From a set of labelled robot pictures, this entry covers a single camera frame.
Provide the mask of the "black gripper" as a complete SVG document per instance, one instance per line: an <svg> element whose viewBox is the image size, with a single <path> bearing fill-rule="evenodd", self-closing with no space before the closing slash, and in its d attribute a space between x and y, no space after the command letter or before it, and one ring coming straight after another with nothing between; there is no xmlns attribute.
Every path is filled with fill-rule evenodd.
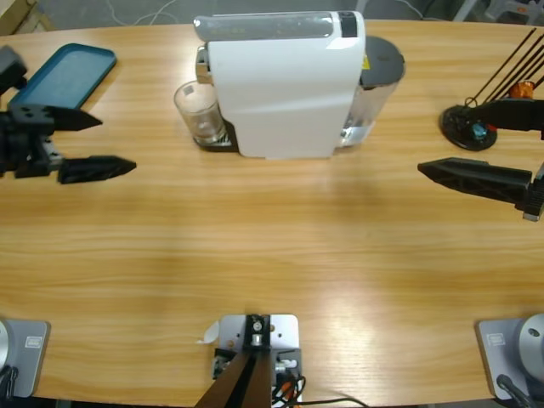
<svg viewBox="0 0 544 408"><path fill-rule="evenodd" d="M137 163L119 156L64 159L52 142L56 131L81 131L103 122L79 109L47 105L12 105L1 113L1 177L46 177L57 171L60 184L113 179Z"/></svg>
<svg viewBox="0 0 544 408"><path fill-rule="evenodd" d="M486 128L517 131L538 130L543 136L543 101L497 99L472 108L468 114L470 140L483 140ZM437 184L464 194L513 204L532 222L543 214L544 191L541 165L532 172L490 165L487 161L450 157L419 163L417 170Z"/></svg>

